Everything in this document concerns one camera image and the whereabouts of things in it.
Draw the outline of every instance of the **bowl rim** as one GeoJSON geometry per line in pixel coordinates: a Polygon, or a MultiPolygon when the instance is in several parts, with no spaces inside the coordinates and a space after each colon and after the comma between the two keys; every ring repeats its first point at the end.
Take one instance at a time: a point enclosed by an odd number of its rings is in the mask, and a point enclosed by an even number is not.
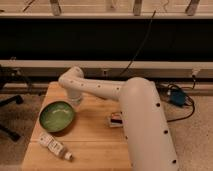
{"type": "Polygon", "coordinates": [[[65,129],[65,128],[73,121],[74,117],[75,117],[75,110],[74,110],[74,108],[72,107],[72,105],[70,105],[70,104],[69,104],[68,102],[66,102],[66,101],[58,100],[58,101],[54,101],[54,102],[51,102],[51,103],[47,104],[47,105],[41,110],[41,112],[40,112],[40,114],[39,114],[39,123],[40,123],[41,127],[42,127],[43,129],[45,129],[47,132],[59,132],[59,131],[62,131],[63,129],[65,129]],[[42,116],[44,115],[44,113],[45,113],[44,111],[45,111],[47,108],[49,108],[50,106],[53,106],[54,104],[58,104],[58,103],[64,103],[64,104],[66,104],[67,106],[69,106],[69,108],[72,110],[71,113],[73,113],[73,117],[72,117],[72,119],[70,119],[69,123],[66,124],[66,126],[64,126],[63,128],[58,129],[57,131],[55,131],[55,130],[54,130],[54,131],[53,131],[53,130],[48,130],[48,129],[45,128],[45,126],[43,125],[43,123],[42,123],[42,121],[41,121],[41,118],[42,118],[42,116]]]}

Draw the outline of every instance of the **green bowl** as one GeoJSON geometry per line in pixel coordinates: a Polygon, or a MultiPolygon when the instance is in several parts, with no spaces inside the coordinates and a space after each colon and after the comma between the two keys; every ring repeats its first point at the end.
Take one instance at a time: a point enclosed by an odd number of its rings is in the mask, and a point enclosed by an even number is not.
{"type": "Polygon", "coordinates": [[[56,101],[47,105],[40,113],[40,125],[47,132],[59,132],[74,119],[75,111],[64,101],[56,101]]]}

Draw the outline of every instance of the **wooden table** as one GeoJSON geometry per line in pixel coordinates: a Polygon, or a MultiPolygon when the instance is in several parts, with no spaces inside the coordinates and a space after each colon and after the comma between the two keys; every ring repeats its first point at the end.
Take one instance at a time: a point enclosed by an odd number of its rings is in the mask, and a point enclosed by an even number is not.
{"type": "MultiPolygon", "coordinates": [[[[38,144],[38,136],[44,130],[37,120],[22,171],[131,171],[123,129],[110,128],[107,121],[111,112],[119,111],[119,104],[89,94],[83,96],[84,100],[75,108],[74,122],[63,132],[54,134],[74,159],[71,162],[59,159],[38,144]]],[[[57,100],[68,101],[65,90],[52,82],[42,108],[57,100]]]]}

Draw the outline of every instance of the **tube cap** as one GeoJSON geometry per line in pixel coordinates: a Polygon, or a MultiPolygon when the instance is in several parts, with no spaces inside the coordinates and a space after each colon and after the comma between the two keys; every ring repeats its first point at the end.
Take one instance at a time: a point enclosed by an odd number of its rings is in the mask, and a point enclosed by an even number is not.
{"type": "Polygon", "coordinates": [[[67,152],[67,153],[65,154],[64,158],[65,158],[66,160],[71,160],[71,159],[72,159],[72,154],[71,154],[70,152],[67,152]]]}

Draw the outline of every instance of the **gray floor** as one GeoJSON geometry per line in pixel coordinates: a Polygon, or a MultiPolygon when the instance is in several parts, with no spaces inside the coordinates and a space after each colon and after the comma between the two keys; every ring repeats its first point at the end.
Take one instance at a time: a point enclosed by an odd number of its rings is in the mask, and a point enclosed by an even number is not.
{"type": "MultiPolygon", "coordinates": [[[[13,142],[0,131],[0,171],[19,168],[44,98],[38,95],[21,96],[24,99],[23,104],[17,105],[13,102],[0,108],[0,123],[21,135],[20,140],[13,142]]],[[[12,95],[0,95],[0,99],[8,97],[12,95]]]]}
{"type": "MultiPolygon", "coordinates": [[[[0,122],[22,135],[14,143],[0,132],[0,171],[18,170],[29,142],[36,115],[43,97],[23,95],[24,104],[10,104],[1,108],[0,122]]],[[[181,171],[213,170],[213,96],[193,96],[196,103],[195,114],[183,121],[169,123],[177,151],[181,171]]],[[[190,113],[190,108],[177,108],[163,102],[168,119],[190,113]]]]}

